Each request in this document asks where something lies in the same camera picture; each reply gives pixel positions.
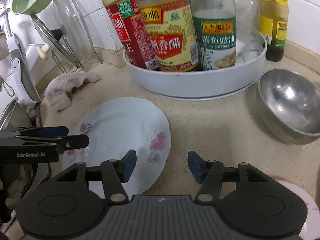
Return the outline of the large steel bowl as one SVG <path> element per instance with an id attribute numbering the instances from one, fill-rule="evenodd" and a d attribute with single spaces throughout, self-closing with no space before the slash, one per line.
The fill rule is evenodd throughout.
<path id="1" fill-rule="evenodd" d="M 257 81 L 257 104 L 267 128 L 279 140 L 306 145 L 319 139 L 319 89 L 285 69 L 268 69 Z"/>

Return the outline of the dirty white rag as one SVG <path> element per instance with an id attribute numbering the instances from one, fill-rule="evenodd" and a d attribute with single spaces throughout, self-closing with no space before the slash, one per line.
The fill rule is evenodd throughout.
<path id="1" fill-rule="evenodd" d="M 80 88 L 84 83 L 95 83 L 99 80 L 101 80 L 101 76 L 98 73 L 61 74 L 48 84 L 44 97 L 48 100 L 50 106 L 58 112 L 71 105 L 69 94 L 72 93 L 73 89 Z"/>

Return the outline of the white two-tier rotating rack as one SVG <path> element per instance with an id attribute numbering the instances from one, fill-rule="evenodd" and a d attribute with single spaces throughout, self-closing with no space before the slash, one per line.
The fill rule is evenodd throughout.
<path id="1" fill-rule="evenodd" d="M 237 63 L 218 70 L 197 72 L 160 72 L 132 65 L 123 58 L 135 83 L 158 95 L 177 100 L 202 101 L 225 98 L 250 87 L 263 72 L 266 40 L 261 33 L 237 56 Z"/>

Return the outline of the glass pot lid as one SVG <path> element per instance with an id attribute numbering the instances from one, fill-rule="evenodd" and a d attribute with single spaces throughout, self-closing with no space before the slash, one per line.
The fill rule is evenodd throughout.
<path id="1" fill-rule="evenodd" d="M 75 35 L 80 31 L 87 31 L 89 35 L 90 33 L 75 0 L 53 0 L 52 4 L 53 16 L 58 22 L 56 28 L 49 28 L 36 14 L 30 15 L 35 25 L 35 29 L 44 40 L 44 44 L 37 46 L 36 51 L 43 60 L 46 60 L 51 56 L 62 72 L 66 73 L 65 64 L 60 58 L 66 60 L 68 63 L 70 62 L 57 50 L 57 46 L 54 45 L 55 38 L 53 38 L 50 31 L 61 29 L 65 35 L 67 35 L 67 33 Z"/>

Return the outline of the red label soy sauce bottle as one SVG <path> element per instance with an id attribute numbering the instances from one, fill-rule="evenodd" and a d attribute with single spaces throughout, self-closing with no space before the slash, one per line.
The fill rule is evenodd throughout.
<path id="1" fill-rule="evenodd" d="M 102 0 L 129 62 L 143 69 L 158 68 L 143 16 L 135 0 Z"/>

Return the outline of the yellow label vinegar bottle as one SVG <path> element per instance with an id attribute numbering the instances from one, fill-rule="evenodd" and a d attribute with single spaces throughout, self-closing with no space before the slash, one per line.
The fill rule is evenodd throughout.
<path id="1" fill-rule="evenodd" d="M 188 72 L 199 64 L 189 0 L 136 0 L 160 70 Z"/>

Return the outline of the purple label fish sauce bottle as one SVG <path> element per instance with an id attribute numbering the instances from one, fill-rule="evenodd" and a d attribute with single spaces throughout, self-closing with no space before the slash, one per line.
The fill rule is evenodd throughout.
<path id="1" fill-rule="evenodd" d="M 235 65 L 236 9 L 234 0 L 190 0 L 202 69 Z"/>

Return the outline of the green yellow oyster sauce bottle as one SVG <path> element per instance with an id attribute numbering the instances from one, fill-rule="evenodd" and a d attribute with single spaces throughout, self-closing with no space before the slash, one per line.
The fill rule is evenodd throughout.
<path id="1" fill-rule="evenodd" d="M 284 55 L 289 5 L 287 0 L 259 0 L 259 31 L 267 41 L 266 59 L 279 62 Z"/>

